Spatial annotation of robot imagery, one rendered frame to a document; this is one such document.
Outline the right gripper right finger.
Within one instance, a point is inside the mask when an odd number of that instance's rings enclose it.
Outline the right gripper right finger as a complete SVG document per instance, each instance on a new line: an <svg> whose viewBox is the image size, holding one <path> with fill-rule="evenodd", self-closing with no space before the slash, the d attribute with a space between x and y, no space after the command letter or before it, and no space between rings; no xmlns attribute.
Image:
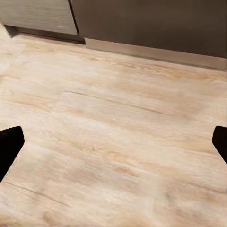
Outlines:
<svg viewBox="0 0 227 227"><path fill-rule="evenodd" d="M212 143L227 164L227 128L216 126Z"/></svg>

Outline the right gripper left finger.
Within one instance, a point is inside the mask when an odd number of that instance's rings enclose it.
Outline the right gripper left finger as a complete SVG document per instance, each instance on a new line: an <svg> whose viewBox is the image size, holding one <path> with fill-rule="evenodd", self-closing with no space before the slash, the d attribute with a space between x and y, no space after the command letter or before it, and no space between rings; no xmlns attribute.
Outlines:
<svg viewBox="0 0 227 227"><path fill-rule="evenodd" d="M24 145L21 126L0 131L0 182Z"/></svg>

